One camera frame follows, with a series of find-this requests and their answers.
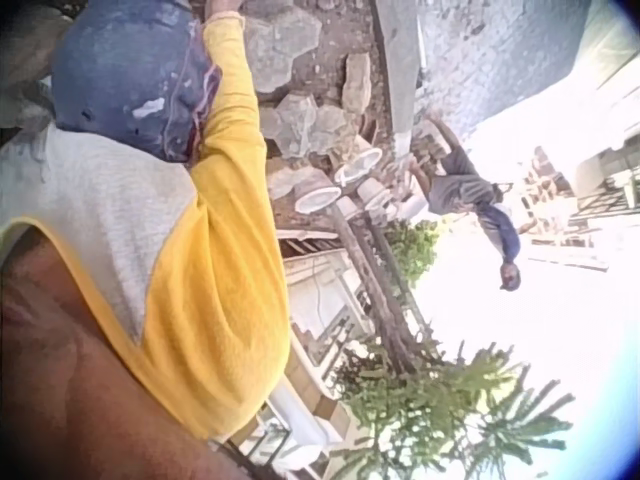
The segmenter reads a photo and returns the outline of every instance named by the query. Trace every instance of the tree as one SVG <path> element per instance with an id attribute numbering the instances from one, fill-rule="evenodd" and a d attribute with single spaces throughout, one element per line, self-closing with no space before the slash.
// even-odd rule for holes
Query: tree
<path id="1" fill-rule="evenodd" d="M 531 447 L 564 450 L 563 441 L 546 437 L 571 428 L 554 414 L 574 397 L 536 413 L 559 382 L 534 396 L 524 387 L 529 367 L 511 365 L 511 350 L 496 351 L 495 344 L 471 361 L 462 356 L 463 345 L 455 361 L 446 360 L 434 341 L 422 346 L 412 374 L 395 374 L 379 342 L 367 346 L 365 358 L 347 354 L 339 390 L 370 435 L 354 449 L 334 452 L 345 464 L 333 480 L 353 470 L 362 480 L 372 472 L 410 480 L 419 469 L 442 472 L 452 462 L 464 465 L 467 480 L 487 471 L 503 479 L 507 456 L 531 464 Z"/>
<path id="2" fill-rule="evenodd" d="M 409 285 L 415 286 L 436 260 L 437 224 L 425 220 L 411 226 L 406 221 L 394 221 L 384 234 Z"/>

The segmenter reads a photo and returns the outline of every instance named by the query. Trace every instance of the dirt ground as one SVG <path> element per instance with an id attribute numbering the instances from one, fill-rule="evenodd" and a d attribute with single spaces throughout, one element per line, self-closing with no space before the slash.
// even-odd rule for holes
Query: dirt ground
<path id="1" fill-rule="evenodd" d="M 249 14 L 265 11 L 269 0 L 246 0 L 243 10 Z M 75 17 L 86 5 L 86 0 L 48 0 L 48 4 Z M 194 11 L 200 17 L 204 13 L 204 0 L 191 0 Z M 289 84 L 275 92 L 259 95 L 261 105 L 277 105 L 289 92 L 304 92 L 314 95 L 319 106 L 324 103 L 340 105 L 345 81 L 346 57 L 350 53 L 368 52 L 371 56 L 372 97 L 368 114 L 378 122 L 376 146 L 385 156 L 383 166 L 391 158 L 391 119 L 386 97 L 383 65 L 374 36 L 374 19 L 370 1 L 339 0 L 333 10 L 317 7 L 317 0 L 295 0 L 295 4 L 316 16 L 323 25 L 317 49 L 298 57 L 294 62 L 293 76 Z M 278 154 L 273 144 L 269 145 L 269 156 Z M 326 168 L 328 158 L 313 157 L 312 163 Z M 351 185 L 352 191 L 357 185 Z M 323 215 L 298 215 L 293 210 L 292 195 L 274 203 L 276 224 L 279 228 L 318 228 L 331 230 L 331 222 Z"/>

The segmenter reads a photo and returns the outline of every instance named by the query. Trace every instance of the person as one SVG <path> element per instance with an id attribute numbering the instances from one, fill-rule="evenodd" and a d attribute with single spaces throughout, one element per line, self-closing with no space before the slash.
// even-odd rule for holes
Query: person
<path id="1" fill-rule="evenodd" d="M 502 191 L 478 174 L 460 141 L 439 115 L 429 116 L 451 152 L 446 154 L 433 137 L 413 143 L 410 172 L 416 177 L 427 198 L 429 211 L 437 215 L 474 212 L 482 230 L 502 257 L 501 289 L 513 292 L 520 288 L 520 270 L 515 259 L 520 253 L 520 239 L 508 210 L 502 205 Z M 441 166 L 444 174 L 437 173 Z"/>
<path id="2" fill-rule="evenodd" d="M 286 282 L 241 4 L 209 0 L 202 27 L 186 0 L 91 0 L 54 55 L 55 121 L 0 151 L 0 313 L 28 320 L 6 340 L 20 348 L 5 346 L 31 352 L 20 371 L 3 359 L 22 381 L 2 400 L 57 442 L 113 429 L 132 437 L 123 458 L 135 443 L 144 462 L 163 430 L 139 429 L 156 417 L 221 442 L 284 373 Z"/>

